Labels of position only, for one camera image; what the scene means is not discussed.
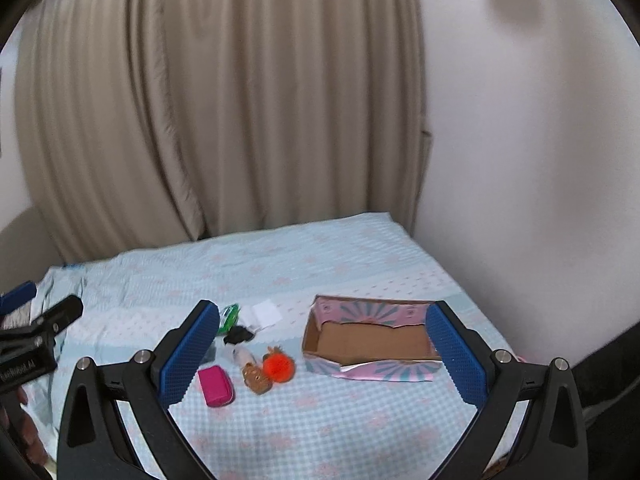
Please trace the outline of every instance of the green toy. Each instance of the green toy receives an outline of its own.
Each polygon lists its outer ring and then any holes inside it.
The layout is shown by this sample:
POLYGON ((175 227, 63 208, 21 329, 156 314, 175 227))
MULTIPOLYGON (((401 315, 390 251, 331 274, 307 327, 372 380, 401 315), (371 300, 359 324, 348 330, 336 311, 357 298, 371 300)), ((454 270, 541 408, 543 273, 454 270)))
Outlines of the green toy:
POLYGON ((226 335, 231 327, 238 322, 238 313, 240 312, 240 305, 234 303, 229 305, 222 311, 222 323, 218 330, 218 335, 226 335))

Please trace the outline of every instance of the blue gripper pad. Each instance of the blue gripper pad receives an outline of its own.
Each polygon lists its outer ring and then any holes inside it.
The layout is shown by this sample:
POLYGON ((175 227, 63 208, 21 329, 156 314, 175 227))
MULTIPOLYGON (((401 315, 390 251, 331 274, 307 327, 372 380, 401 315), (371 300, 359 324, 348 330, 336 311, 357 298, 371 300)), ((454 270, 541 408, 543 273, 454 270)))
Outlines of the blue gripper pad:
POLYGON ((217 306, 202 300, 181 327, 171 330, 160 342, 156 354, 162 354, 165 341, 175 348, 159 370, 156 385, 158 400, 164 409, 182 400, 219 328, 217 306), (175 336, 181 336, 179 342, 175 336))
POLYGON ((36 297, 36 285, 33 282, 24 282, 14 290, 0 296, 0 316, 7 316, 15 309, 20 308, 28 301, 36 297))
POLYGON ((484 368, 437 304, 427 310, 426 327, 462 400, 482 408, 487 398, 484 368))

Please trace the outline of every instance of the cardboard box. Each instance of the cardboard box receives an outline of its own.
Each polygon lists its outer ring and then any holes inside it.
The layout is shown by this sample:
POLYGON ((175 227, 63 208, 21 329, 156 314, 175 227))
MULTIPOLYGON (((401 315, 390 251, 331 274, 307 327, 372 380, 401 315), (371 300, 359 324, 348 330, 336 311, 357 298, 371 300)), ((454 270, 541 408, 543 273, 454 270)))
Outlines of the cardboard box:
POLYGON ((424 325, 431 301, 316 296, 302 354, 317 374, 370 381, 431 381, 442 366, 424 325))

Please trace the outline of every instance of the brown cardboard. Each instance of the brown cardboard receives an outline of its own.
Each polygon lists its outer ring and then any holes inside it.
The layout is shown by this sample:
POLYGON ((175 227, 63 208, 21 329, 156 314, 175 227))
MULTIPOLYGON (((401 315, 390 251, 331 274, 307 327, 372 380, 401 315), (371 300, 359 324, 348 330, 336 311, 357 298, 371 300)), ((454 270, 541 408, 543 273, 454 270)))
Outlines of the brown cardboard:
MULTIPOLYGON (((344 301, 386 301, 396 305, 428 303, 395 300, 359 300, 357 298, 331 298, 344 301)), ((320 357, 341 366, 382 360, 440 361, 427 336, 424 324, 408 326, 382 326, 367 322, 327 321, 318 327, 312 309, 306 324, 302 343, 303 354, 320 357)))

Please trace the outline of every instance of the white paper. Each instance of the white paper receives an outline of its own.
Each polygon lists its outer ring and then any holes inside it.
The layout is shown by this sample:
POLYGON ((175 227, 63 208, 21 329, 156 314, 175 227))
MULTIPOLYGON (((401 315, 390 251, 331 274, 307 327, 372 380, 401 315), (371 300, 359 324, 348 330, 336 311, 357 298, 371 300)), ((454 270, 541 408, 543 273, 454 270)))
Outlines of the white paper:
MULTIPOLYGON (((358 363, 356 365, 341 366, 340 371, 348 372, 349 370, 353 370, 354 368, 357 368, 359 366, 370 365, 372 363, 377 363, 377 362, 379 361, 369 361, 368 363, 358 363)), ((410 363, 429 363, 429 362, 437 362, 437 361, 433 361, 432 359, 418 359, 418 360, 413 360, 409 362, 410 363)))
POLYGON ((238 314, 238 324, 252 332, 264 330, 279 321, 282 321, 282 314, 271 300, 253 306, 243 306, 238 314))

